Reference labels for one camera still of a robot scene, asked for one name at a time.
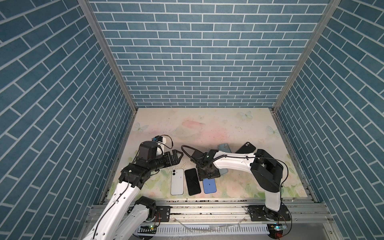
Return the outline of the black phone screen up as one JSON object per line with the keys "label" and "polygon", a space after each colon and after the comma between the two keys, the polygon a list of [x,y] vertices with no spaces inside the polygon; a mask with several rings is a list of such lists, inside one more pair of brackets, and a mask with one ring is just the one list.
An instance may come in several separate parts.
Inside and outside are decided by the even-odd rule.
{"label": "black phone screen up", "polygon": [[185,170],[185,177],[189,196],[194,196],[201,193],[198,173],[195,168]]}

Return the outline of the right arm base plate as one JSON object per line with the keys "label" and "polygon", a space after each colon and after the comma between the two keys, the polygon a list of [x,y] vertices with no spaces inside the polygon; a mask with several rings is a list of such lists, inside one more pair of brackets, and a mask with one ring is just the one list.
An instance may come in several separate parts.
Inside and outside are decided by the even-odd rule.
{"label": "right arm base plate", "polygon": [[262,222],[262,221],[290,221],[292,219],[289,209],[281,204],[280,210],[275,212],[263,205],[249,205],[247,207],[247,212],[250,215],[252,222]]}

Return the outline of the aluminium front rail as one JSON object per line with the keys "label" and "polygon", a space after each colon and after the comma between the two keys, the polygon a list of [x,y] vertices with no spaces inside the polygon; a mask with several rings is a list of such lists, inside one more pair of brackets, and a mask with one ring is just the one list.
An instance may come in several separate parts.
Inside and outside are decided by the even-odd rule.
{"label": "aluminium front rail", "polygon": [[[290,221],[262,221],[256,223],[299,223],[299,224],[323,224],[334,221],[326,204],[315,203],[309,199],[283,200],[292,219]],[[183,224],[234,224],[251,223],[247,212],[249,205],[263,205],[261,200],[173,200],[157,201],[156,206],[171,206],[171,223]]]}

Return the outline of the white phone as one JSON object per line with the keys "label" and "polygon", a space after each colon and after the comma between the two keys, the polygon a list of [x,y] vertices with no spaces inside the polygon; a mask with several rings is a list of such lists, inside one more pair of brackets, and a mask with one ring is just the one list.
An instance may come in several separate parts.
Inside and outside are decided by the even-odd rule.
{"label": "white phone", "polygon": [[184,170],[174,169],[171,175],[171,195],[180,196],[184,194]]}

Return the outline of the blue phone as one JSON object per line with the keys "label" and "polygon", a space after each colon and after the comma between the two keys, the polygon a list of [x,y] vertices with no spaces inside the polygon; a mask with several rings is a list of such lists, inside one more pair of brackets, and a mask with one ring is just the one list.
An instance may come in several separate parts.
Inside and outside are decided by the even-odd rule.
{"label": "blue phone", "polygon": [[217,192],[215,179],[203,179],[203,189],[205,194],[213,194]]}

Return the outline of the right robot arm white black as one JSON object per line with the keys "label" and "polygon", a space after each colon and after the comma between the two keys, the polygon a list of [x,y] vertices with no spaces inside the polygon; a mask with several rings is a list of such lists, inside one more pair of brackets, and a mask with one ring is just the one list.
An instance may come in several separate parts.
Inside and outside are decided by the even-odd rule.
{"label": "right robot arm white black", "polygon": [[190,157],[196,167],[208,170],[231,169],[252,174],[259,186],[265,191],[264,213],[269,219],[276,217],[281,210],[281,188],[284,182],[283,174],[288,173],[288,166],[263,149],[255,153],[238,154],[210,150],[207,153],[196,151]]}

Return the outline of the black phone case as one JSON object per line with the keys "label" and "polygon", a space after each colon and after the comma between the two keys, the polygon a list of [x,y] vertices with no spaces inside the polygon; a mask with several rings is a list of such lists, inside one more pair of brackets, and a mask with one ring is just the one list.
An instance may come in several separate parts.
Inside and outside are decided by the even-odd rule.
{"label": "black phone case", "polygon": [[236,154],[250,154],[250,153],[254,153],[256,149],[257,148],[254,145],[252,145],[250,142],[246,142],[236,151]]}

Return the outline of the light teal case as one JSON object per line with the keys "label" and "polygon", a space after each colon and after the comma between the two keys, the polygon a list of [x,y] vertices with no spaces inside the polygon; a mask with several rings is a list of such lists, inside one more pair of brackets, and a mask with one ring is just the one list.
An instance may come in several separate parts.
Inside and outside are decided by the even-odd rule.
{"label": "light teal case", "polygon": [[219,144],[218,145],[218,150],[222,151],[222,152],[225,152],[225,153],[231,153],[232,152],[231,149],[230,149],[230,146],[227,143]]}
{"label": "light teal case", "polygon": [[219,173],[221,176],[226,174],[227,172],[228,172],[228,169],[219,169]]}

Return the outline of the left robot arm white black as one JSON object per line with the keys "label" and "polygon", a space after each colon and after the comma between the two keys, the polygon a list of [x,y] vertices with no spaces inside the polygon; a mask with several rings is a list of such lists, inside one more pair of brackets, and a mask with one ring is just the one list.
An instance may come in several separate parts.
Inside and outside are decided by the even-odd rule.
{"label": "left robot arm white black", "polygon": [[153,172],[181,162],[183,152],[166,152],[165,147],[163,138],[139,145],[134,160],[122,169],[112,198],[85,235],[86,240],[128,240],[142,223],[155,218],[155,200],[135,198]]}

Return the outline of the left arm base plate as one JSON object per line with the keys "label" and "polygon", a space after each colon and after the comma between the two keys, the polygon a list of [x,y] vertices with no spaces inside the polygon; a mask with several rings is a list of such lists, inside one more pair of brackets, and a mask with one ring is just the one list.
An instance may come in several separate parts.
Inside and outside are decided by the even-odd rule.
{"label": "left arm base plate", "polygon": [[150,210],[148,218],[145,222],[169,222],[171,215],[171,206],[157,206],[154,214],[152,214],[152,210]]}

